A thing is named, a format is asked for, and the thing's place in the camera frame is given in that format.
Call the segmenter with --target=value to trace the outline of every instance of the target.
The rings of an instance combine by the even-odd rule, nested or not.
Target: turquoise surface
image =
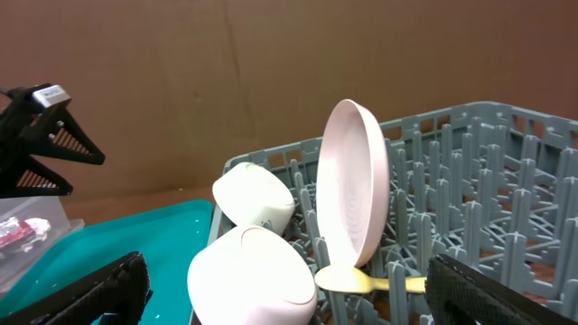
[[[153,297],[141,324],[186,324],[187,273],[209,240],[212,205],[195,200],[86,227],[56,243],[0,301],[7,316],[133,252],[143,253]]]

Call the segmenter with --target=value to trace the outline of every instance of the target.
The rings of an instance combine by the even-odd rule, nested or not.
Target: white mug
[[[215,201],[237,226],[270,221],[281,236],[295,210],[293,195],[270,171],[242,162],[213,184]]]
[[[188,287],[203,325],[306,325],[317,306],[309,266],[259,226],[234,227],[199,252]]]

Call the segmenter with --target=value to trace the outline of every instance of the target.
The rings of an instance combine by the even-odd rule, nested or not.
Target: pink plate
[[[375,253],[387,220],[389,168],[378,121],[342,100],[323,133],[317,215],[332,265],[360,267]]]

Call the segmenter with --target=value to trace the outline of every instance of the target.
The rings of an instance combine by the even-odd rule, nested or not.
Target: brown wall
[[[237,154],[475,100],[578,119],[578,2],[4,0],[0,85],[59,83],[107,155],[75,200],[203,187]]]

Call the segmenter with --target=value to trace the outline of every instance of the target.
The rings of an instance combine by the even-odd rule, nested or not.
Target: dish rack
[[[429,258],[445,253],[578,320],[578,122],[474,102],[380,126],[391,193],[383,199],[385,232],[365,271],[425,276]],[[321,145],[318,137],[242,154],[224,169],[257,163],[291,190],[298,206],[284,238],[314,274],[329,263],[315,213]],[[209,242],[232,227],[216,207]],[[310,324],[350,321],[434,324],[424,296],[407,295],[400,281],[365,295],[319,290]]]

